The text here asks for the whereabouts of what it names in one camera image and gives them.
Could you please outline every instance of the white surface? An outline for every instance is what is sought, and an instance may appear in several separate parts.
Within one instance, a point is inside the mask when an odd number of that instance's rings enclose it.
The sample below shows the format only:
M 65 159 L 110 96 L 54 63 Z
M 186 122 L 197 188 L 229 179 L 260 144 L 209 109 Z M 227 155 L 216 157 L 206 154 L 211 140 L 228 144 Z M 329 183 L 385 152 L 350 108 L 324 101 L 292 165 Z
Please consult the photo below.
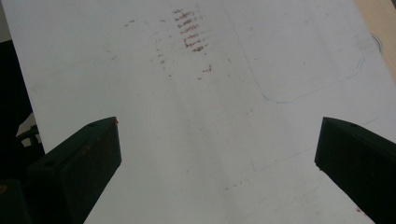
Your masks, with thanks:
M 123 162 L 86 223 L 371 223 L 314 164 L 323 116 L 395 140 L 352 0 L 3 4 L 46 150 L 120 121 Z

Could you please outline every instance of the white paper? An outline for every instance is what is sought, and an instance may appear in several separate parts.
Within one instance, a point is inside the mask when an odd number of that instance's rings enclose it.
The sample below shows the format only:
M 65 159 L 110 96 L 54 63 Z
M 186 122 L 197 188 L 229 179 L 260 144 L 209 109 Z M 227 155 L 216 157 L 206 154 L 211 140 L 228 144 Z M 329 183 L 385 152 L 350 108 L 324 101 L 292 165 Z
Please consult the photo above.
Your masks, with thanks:
M 2 0 L 46 150 L 117 116 L 86 223 L 371 223 L 314 164 L 322 117 L 395 140 L 352 0 Z

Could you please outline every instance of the paper sheet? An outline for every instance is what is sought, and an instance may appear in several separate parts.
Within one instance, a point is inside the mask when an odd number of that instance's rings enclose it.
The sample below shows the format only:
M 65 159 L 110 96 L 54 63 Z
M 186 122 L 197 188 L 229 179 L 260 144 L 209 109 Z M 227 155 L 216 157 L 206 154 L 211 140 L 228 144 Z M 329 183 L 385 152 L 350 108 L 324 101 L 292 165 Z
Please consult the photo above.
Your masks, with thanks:
M 395 140 L 352 0 L 2 0 L 46 150 L 117 116 L 86 223 L 372 223 L 314 164 L 322 117 Z

